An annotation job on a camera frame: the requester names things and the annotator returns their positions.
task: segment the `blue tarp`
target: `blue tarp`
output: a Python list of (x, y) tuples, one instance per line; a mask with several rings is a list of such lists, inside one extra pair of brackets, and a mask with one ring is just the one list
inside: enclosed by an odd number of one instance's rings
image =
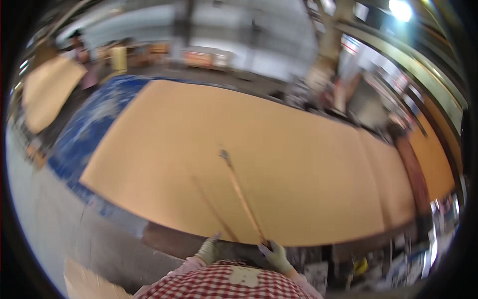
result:
[(61, 132), (54, 145), (53, 154), (48, 159), (48, 165), (85, 203), (88, 203), (95, 193), (81, 185), (78, 180), (100, 140), (146, 83), (160, 79), (206, 85), (202, 82), (165, 77), (115, 76), (86, 100)]

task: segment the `pink sleeve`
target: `pink sleeve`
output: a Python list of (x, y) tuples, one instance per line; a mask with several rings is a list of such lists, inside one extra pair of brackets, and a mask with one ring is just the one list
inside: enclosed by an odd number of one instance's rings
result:
[(177, 268), (174, 271), (169, 272), (168, 275), (166, 275), (165, 277), (173, 277), (173, 276), (176, 276), (176, 275), (183, 275), (183, 274), (186, 274), (188, 272), (197, 270), (197, 269), (199, 269), (201, 267), (204, 267), (204, 266), (206, 266), (206, 263), (201, 258), (199, 258), (197, 256), (190, 256), (190, 257), (186, 258), (186, 261), (182, 265), (180, 265), (179, 268)]
[(317, 299), (324, 299), (324, 297), (322, 297), (322, 295), (320, 295), (319, 292), (317, 292), (317, 290), (315, 289), (315, 287), (311, 286), (308, 282), (307, 282), (307, 278), (305, 278), (305, 276), (303, 274), (297, 274), (293, 277), (290, 277), (290, 279), (296, 283), (296, 285), (300, 286), (300, 288), (307, 294), (309, 294), (310, 296), (312, 296), (313, 298), (317, 298)]

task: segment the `checkered fabric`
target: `checkered fabric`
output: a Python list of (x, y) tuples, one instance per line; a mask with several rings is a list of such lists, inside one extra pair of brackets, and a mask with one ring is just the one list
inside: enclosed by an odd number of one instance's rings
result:
[(165, 277), (151, 285), (140, 299), (172, 298), (311, 298), (282, 274), (261, 270), (257, 285), (233, 284), (230, 275), (242, 262), (218, 261), (184, 275)]

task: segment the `workshop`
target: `workshop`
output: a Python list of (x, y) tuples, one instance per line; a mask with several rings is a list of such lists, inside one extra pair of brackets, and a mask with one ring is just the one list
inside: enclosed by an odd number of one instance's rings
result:
[(53, 285), (419, 288), (468, 188), (463, 73), (423, 2), (52, 1), (11, 74), (5, 146)]

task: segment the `ceiling light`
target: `ceiling light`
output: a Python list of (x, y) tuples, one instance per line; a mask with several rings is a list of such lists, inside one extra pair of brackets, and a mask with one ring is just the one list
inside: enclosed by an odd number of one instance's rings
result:
[(397, 18), (399, 21), (408, 22), (412, 17), (412, 9), (405, 1), (390, 0), (389, 8), (395, 18)]

